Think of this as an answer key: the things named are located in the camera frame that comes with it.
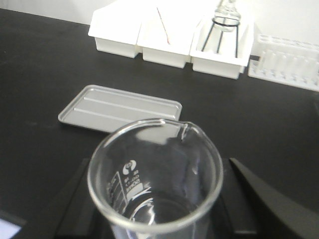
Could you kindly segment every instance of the transparent glass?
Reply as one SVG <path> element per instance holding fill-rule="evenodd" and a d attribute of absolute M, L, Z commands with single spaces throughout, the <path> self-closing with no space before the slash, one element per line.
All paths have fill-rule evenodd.
<path fill-rule="evenodd" d="M 223 181 L 219 153 L 196 125 L 147 119 L 105 138 L 89 191 L 117 239 L 204 239 Z"/>
<path fill-rule="evenodd" d="M 240 23 L 241 15 L 235 7 L 236 0 L 221 0 L 215 10 L 216 28 L 224 32 L 232 32 Z"/>

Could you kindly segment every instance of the white plastic tray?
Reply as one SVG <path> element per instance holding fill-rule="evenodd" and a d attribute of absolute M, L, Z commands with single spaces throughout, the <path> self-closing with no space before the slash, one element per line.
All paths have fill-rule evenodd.
<path fill-rule="evenodd" d="M 202 17 L 197 7 L 187 1 L 149 3 L 137 41 L 143 59 L 179 68 L 190 62 L 193 34 Z"/>
<path fill-rule="evenodd" d="M 94 11 L 89 36 L 93 36 L 99 51 L 134 58 L 140 53 L 137 40 L 143 12 L 136 6 L 142 0 L 117 0 Z"/>
<path fill-rule="evenodd" d="M 89 85 L 59 114 L 62 123 L 113 132 L 136 120 L 178 120 L 179 102 L 137 93 Z"/>
<path fill-rule="evenodd" d="M 214 52 L 214 45 L 217 42 L 212 37 L 209 38 L 205 51 L 202 47 L 212 25 L 210 17 L 204 18 L 194 34 L 193 43 L 190 50 L 193 70 L 212 75 L 238 79 L 239 73 L 243 73 L 248 65 L 249 56 L 254 42 L 254 21 L 250 12 L 242 6 L 238 9 L 242 13 L 239 25 L 238 37 L 238 58 L 235 57 L 236 30 L 224 34 L 221 46 L 221 54 Z"/>

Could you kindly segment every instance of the black countertop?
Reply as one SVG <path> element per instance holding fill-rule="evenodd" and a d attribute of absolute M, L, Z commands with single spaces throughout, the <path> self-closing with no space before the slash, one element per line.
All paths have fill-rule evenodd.
<path fill-rule="evenodd" d="M 179 101 L 223 157 L 319 213 L 319 93 L 98 52 L 89 26 L 0 10 L 0 210 L 32 219 L 106 133 L 57 116 L 86 86 Z"/>

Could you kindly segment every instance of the test tube rack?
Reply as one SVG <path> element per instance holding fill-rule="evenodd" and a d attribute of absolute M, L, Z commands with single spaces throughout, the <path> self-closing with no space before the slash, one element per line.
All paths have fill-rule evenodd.
<path fill-rule="evenodd" d="M 319 91 L 319 45 L 259 35 L 259 61 L 250 60 L 248 75 Z"/>

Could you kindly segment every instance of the aluminum tray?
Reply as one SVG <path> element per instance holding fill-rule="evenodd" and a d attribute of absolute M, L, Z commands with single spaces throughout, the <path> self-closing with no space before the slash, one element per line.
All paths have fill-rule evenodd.
<path fill-rule="evenodd" d="M 181 108 L 176 101 L 89 85 L 69 103 L 58 119 L 62 123 L 113 132 L 136 120 L 178 120 Z"/>

